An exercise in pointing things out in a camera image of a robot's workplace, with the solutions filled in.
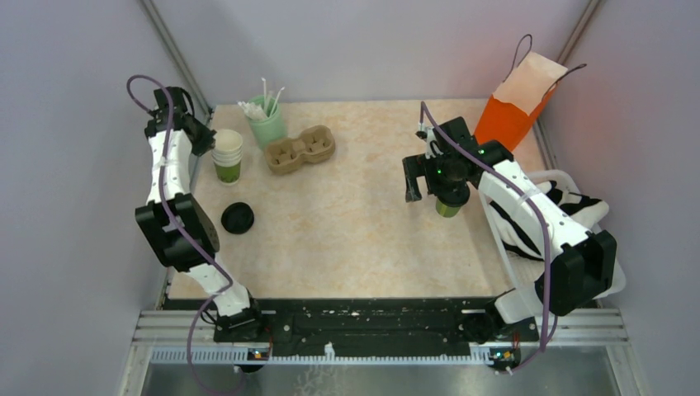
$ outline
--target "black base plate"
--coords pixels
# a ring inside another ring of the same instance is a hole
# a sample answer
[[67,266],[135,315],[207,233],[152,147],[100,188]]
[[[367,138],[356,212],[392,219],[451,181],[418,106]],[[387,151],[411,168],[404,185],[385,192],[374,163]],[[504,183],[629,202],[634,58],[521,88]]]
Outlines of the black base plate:
[[[336,356],[467,356],[469,340],[459,325],[469,313],[462,310],[482,309],[492,299],[256,299],[267,331],[255,341],[272,337],[275,356],[322,356],[329,342]],[[194,310],[202,303],[166,299],[163,309]],[[534,319],[515,326],[521,342],[539,339],[530,323]],[[240,338],[215,333],[218,342],[245,341]]]

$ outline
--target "white paper cup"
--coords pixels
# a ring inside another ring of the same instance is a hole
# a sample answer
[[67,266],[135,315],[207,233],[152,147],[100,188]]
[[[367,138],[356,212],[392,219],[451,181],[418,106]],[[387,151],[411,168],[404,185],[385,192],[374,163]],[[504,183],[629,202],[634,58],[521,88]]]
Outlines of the white paper cup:
[[217,130],[214,141],[216,144],[212,154],[241,154],[243,150],[243,137],[235,130]]
[[211,159],[216,177],[231,186],[240,179],[243,137],[235,130],[217,130],[214,139],[216,144],[211,150]]

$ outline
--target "bag handle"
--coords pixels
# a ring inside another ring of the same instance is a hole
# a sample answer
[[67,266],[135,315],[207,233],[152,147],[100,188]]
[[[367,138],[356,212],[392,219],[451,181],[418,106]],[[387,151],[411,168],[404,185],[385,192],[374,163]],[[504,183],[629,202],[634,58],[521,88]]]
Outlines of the bag handle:
[[523,41],[525,39],[530,39],[530,45],[527,47],[527,52],[525,53],[525,55],[523,55],[523,58],[520,59],[520,62],[518,62],[518,66],[520,66],[520,64],[523,62],[523,60],[525,60],[525,57],[527,56],[527,54],[530,54],[530,51],[532,50],[532,35],[530,33],[527,33],[526,35],[524,35],[520,39],[520,41],[518,42],[518,46],[515,47],[515,54],[513,55],[513,63],[510,65],[510,71],[508,72],[508,74],[505,76],[505,78],[503,80],[504,83],[505,83],[505,80],[507,80],[508,77],[510,77],[510,73],[512,73],[513,69],[515,68],[515,59],[518,58],[518,51],[520,50],[520,45],[523,43]]
[[554,88],[556,87],[556,85],[557,85],[559,82],[561,82],[561,80],[564,79],[564,77],[568,76],[569,74],[572,74],[572,73],[575,72],[576,70],[581,70],[582,68],[585,68],[586,66],[588,66],[588,64],[580,64],[580,65],[576,66],[575,68],[571,68],[571,69],[567,70],[566,73],[564,73],[561,77],[557,78],[556,81],[554,81],[554,82],[549,86],[549,88],[547,88],[547,90],[545,91],[544,95],[542,95],[542,99],[541,99],[540,101],[544,100],[546,94],[549,93],[552,89],[554,89]]

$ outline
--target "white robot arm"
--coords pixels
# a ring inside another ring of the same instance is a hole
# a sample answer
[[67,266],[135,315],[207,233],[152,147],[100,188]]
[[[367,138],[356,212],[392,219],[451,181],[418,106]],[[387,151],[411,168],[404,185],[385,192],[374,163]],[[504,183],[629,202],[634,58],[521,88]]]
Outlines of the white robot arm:
[[[453,142],[481,162],[492,167],[523,194],[493,173],[486,172],[458,153],[441,135],[420,125],[418,137],[426,141],[426,153],[404,159],[406,201],[420,200],[417,177],[425,177],[428,194],[437,197],[437,212],[452,217],[469,199],[469,182],[498,203],[542,252],[544,243],[551,251],[551,288],[549,311],[558,316],[588,303],[608,290],[613,283],[617,243],[606,231],[593,233],[569,218],[535,186],[513,155],[497,141],[477,144],[460,117],[440,125]],[[530,200],[542,213],[548,240]],[[524,319],[540,314],[545,297],[544,274],[529,286],[510,290],[487,305],[486,313],[464,326],[475,341],[485,342],[495,334]]]
[[151,190],[146,205],[135,211],[136,222],[144,232],[151,248],[161,264],[175,268],[190,276],[209,295],[216,295],[229,284],[225,275],[232,280],[232,286],[214,298],[221,327],[236,328],[242,323],[256,323],[259,312],[251,305],[248,290],[233,278],[209,263],[182,234],[171,224],[165,214],[158,180],[163,161],[166,161],[163,179],[163,197],[175,214],[177,222],[189,235],[215,259],[219,250],[219,239],[214,225],[201,209],[190,192],[189,159],[191,154],[202,155],[213,147],[215,134],[187,112],[184,90],[168,87],[175,104],[173,131],[168,141],[168,158],[163,158],[166,139],[166,117],[168,102],[161,90],[154,92],[158,108],[152,112],[153,119],[145,129],[153,154],[151,169]]

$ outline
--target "paper cup holder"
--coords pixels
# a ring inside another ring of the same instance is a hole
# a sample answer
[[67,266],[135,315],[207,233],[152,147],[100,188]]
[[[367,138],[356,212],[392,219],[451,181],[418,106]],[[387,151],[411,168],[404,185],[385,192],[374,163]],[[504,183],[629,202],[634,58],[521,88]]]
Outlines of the paper cup holder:
[[284,138],[265,148],[265,161],[272,172],[281,175],[294,172],[302,163],[320,163],[335,153],[335,139],[325,125],[303,130],[298,138]]

